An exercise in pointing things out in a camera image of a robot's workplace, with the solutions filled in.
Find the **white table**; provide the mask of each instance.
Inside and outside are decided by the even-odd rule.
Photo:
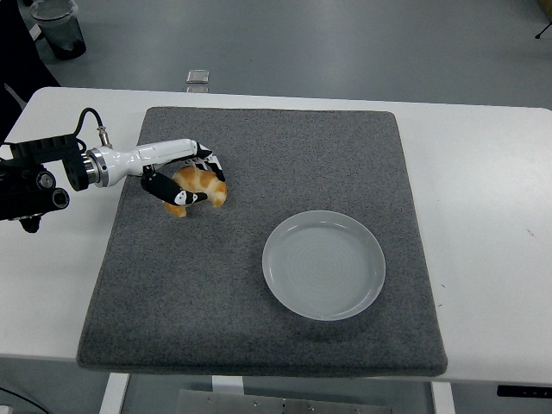
[[[8,141],[70,133],[91,106],[125,150],[146,109],[167,105],[395,114],[448,355],[438,380],[552,385],[550,111],[61,88],[37,92]],[[79,137],[95,147],[89,117]],[[47,168],[69,207],[35,235],[0,222],[0,356],[74,361],[122,182],[75,192],[61,162]]]

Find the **small object on floor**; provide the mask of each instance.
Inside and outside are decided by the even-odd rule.
[[[206,84],[209,82],[209,71],[194,70],[188,72],[187,84]]]

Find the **robotic arm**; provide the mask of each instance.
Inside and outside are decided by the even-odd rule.
[[[86,150],[77,138],[86,113],[97,119],[102,145]],[[141,177],[144,190],[175,205],[193,204],[207,198],[204,193],[191,193],[157,170],[183,161],[202,169],[210,168],[224,181],[223,170],[212,151],[188,139],[157,142],[136,147],[128,152],[113,149],[99,114],[86,108],[80,115],[73,134],[10,144],[12,160],[0,159],[0,220],[19,220],[29,233],[38,231],[41,217],[49,211],[69,205],[69,194],[57,188],[55,177],[42,165],[61,160],[75,191],[115,185],[127,175]]]

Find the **floor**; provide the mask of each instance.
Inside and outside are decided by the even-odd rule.
[[[552,110],[552,29],[535,39],[548,24],[536,0],[162,0],[132,5],[78,0],[78,5],[88,47],[83,56],[56,60],[44,40],[36,43],[63,86],[185,91],[188,71],[206,69],[210,93]],[[21,11],[30,24],[27,8]],[[0,386],[54,413],[98,412],[106,381],[107,374],[71,362],[0,360]],[[367,404],[386,387],[369,380],[348,383],[347,389],[293,379],[245,379],[245,384],[246,392],[293,398],[331,390],[333,400],[343,402],[355,398],[352,389]],[[167,401],[175,390],[193,386],[208,389],[209,380],[135,376],[125,412],[173,412]],[[387,391],[396,401],[409,389],[411,384],[397,382]],[[493,384],[454,384],[456,412],[552,411],[550,400],[495,393]],[[0,392],[0,404],[7,403],[16,413],[38,412]],[[425,405],[420,401],[420,412],[424,407],[431,412]]]

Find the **white plate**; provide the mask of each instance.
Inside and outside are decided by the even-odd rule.
[[[386,260],[362,224],[334,211],[306,211],[282,222],[262,255],[274,296],[288,309],[319,321],[365,310],[380,294]]]

